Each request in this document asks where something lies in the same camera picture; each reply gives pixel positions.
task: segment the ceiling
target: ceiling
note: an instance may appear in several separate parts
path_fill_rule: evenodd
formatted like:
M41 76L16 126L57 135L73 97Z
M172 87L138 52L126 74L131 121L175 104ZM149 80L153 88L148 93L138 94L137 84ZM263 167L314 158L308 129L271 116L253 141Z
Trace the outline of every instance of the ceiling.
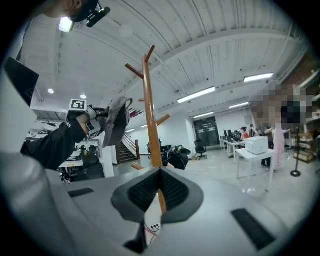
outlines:
M142 70L150 59L153 103L158 116L184 110L189 116L214 111L268 93L306 52L297 25L264 0L100 0L111 12L93 28L77 23L70 33L59 19L34 19L24 40L22 63L40 74L31 107L65 110L70 99L108 106L126 94L144 110ZM245 76L274 72L274 80L244 84ZM215 86L216 91L179 104L177 99Z

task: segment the ceiling light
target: ceiling light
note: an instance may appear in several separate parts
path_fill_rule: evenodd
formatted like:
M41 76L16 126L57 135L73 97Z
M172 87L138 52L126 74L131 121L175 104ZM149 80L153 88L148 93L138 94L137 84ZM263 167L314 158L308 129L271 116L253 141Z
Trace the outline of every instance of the ceiling light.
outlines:
M187 97L178 99L178 102L179 102L179 103L183 103L183 102L192 100L192 99L194 99L194 98L200 97L200 96L202 96L202 95L212 93L212 92L214 92L215 90L216 90L215 87L211 87L211 88L208 88L208 89L205 89L205 90L202 90L202 91L198 91L198 92L196 92L196 93L194 93L194 94L191 94L191 95L189 95L189 96L187 96Z
M210 113L206 113L206 114L197 115L194 118L201 118L201 117L212 115L212 114L213 114L213 112L210 112Z
M258 75L246 76L243 79L243 82L244 83L248 83L248 82L252 82L252 81L272 78L273 76L274 76L274 73L266 73L266 74L258 74Z
M68 17L64 17L60 20L59 30L65 33L69 33L73 29L74 25L75 23L72 22Z
M229 109L245 106L245 105L248 105L248 104L249 104L249 102L241 103L241 104L238 104L238 105L233 105L233 106L230 106Z

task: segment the recessed light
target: recessed light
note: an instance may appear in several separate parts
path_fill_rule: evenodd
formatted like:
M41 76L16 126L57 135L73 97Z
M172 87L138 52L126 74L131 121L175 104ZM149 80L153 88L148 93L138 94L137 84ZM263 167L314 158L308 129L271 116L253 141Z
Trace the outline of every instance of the recessed light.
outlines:
M252 81L272 78L273 76L274 76L274 73L266 73L266 74L258 74L258 75L246 76L243 79L243 82L244 83L248 83L248 82L252 82Z
M201 118L201 117L204 117L204 116L212 115L213 113L214 113L214 112L210 112L210 113L206 113L206 114L197 115L197 116L195 116L194 118Z
M183 103L183 102L192 100L192 99L194 99L194 98L200 97L200 96L202 96L202 95L212 93L212 92L214 92L215 90L216 90L215 87L211 87L211 88L208 88L208 89L205 89L205 90L202 90L202 91L198 91L198 92L196 92L196 93L194 93L194 94L191 94L191 95L189 95L189 96L187 96L187 97L178 99L178 102L179 102L179 103Z
M233 106L230 106L229 109L245 106L245 105L248 105L248 104L249 104L249 102L241 103L241 104L238 104L238 105L233 105Z

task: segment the black sleeve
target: black sleeve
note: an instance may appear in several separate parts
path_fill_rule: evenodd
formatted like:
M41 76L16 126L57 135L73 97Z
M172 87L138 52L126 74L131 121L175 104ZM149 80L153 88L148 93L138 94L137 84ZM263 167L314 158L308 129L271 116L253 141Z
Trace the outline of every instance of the black sleeve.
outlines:
M56 170L73 153L76 143L86 134L77 120L62 123L58 129L44 138L26 141L21 153L38 160L44 168Z

